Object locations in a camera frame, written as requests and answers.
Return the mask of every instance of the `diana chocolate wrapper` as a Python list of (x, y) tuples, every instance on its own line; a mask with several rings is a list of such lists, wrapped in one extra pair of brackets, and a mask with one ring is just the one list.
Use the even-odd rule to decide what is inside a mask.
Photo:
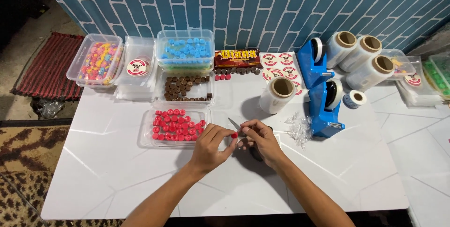
[(258, 49), (216, 51), (214, 57), (215, 69), (253, 66), (262, 69)]

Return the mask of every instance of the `hand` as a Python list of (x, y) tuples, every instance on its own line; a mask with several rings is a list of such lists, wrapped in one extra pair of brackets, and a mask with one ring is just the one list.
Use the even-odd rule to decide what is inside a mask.
[(239, 141), (237, 146), (244, 150), (255, 147), (268, 166), (274, 168), (280, 159), (287, 158), (272, 130), (260, 120), (254, 119), (244, 122), (241, 124), (239, 131), (247, 134), (247, 137)]
[(233, 133), (233, 130), (212, 123), (208, 124), (205, 131), (197, 138), (192, 158), (188, 164), (201, 176), (214, 170), (225, 162), (236, 148), (237, 138), (233, 139), (223, 151), (217, 150), (223, 138)]

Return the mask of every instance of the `red striped mat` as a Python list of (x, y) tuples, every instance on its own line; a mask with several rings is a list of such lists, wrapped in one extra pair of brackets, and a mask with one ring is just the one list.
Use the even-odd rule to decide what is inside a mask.
[(36, 56), (32, 56), (17, 78), (15, 95), (58, 100), (79, 100), (83, 88), (66, 78), (84, 37), (53, 32)]

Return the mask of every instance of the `blue brick wallpaper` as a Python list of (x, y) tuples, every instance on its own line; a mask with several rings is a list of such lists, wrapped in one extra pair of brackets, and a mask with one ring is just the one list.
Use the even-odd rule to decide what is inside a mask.
[(211, 29), (216, 49), (296, 51), (335, 31), (408, 52), (450, 19), (450, 0), (57, 0), (87, 33), (155, 37)]

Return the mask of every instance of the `sticker sheet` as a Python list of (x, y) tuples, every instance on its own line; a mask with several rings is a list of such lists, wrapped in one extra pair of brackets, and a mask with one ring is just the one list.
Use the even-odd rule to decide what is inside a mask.
[(259, 54), (261, 64), (264, 67), (262, 77), (269, 83), (274, 77), (290, 79), (295, 87), (295, 97), (290, 103), (303, 103), (310, 101), (308, 90), (303, 83), (300, 67), (294, 52), (263, 53)]

